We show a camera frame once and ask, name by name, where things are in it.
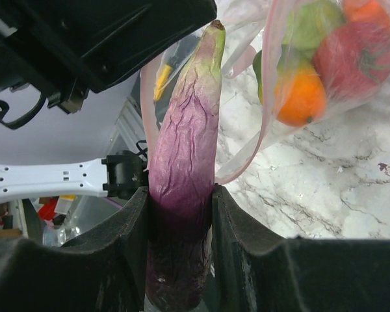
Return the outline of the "long striped purple eggplant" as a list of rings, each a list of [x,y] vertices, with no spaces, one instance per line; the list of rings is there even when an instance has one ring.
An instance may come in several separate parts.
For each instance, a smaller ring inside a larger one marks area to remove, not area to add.
[[[212,21],[179,74],[151,156],[146,296],[160,311],[193,310],[207,281],[225,41]]]

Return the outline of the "green toy mango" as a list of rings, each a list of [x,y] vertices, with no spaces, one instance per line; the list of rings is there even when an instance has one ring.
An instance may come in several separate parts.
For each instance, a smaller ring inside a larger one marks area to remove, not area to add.
[[[278,61],[278,83],[274,89],[279,104],[277,121],[302,127],[322,118],[326,112],[327,98],[324,86],[307,55],[297,49],[282,45]]]

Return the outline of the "clear zip top bag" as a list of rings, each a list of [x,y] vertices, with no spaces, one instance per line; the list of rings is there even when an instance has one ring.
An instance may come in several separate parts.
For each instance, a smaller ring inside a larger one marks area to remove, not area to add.
[[[390,1],[220,1],[141,73],[148,170],[224,184],[258,151],[390,102]]]

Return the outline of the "red toy bell pepper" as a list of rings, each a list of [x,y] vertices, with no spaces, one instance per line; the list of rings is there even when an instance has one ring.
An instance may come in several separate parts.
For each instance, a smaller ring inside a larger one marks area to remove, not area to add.
[[[390,32],[374,22],[347,22],[321,41],[313,65],[330,98],[367,98],[390,76]]]

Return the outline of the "green toy cabbage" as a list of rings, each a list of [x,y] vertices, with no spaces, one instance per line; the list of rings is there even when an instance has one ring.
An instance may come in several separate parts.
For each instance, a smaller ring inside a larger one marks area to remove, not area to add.
[[[345,16],[337,3],[315,1],[289,12],[283,45],[305,51],[316,49],[334,29],[345,23]]]

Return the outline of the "orange toy pumpkin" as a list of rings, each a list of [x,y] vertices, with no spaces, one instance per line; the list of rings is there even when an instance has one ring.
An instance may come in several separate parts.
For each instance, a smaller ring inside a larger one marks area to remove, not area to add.
[[[390,24],[390,16],[378,1],[344,0],[343,12],[349,21],[373,21]]]

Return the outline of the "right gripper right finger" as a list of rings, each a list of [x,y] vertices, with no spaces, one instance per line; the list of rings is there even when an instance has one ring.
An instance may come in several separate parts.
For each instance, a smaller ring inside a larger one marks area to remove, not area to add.
[[[390,311],[390,240],[286,239],[223,186],[212,204],[220,311]]]

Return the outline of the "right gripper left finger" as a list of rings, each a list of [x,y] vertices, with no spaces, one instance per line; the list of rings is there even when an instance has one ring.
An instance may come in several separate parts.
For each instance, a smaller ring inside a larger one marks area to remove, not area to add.
[[[148,190],[61,247],[0,239],[0,311],[142,311]]]

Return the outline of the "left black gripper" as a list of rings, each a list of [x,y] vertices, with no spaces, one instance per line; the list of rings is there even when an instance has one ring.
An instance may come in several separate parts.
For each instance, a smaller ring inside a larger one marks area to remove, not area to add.
[[[0,124],[75,113],[216,16],[214,1],[0,1]]]

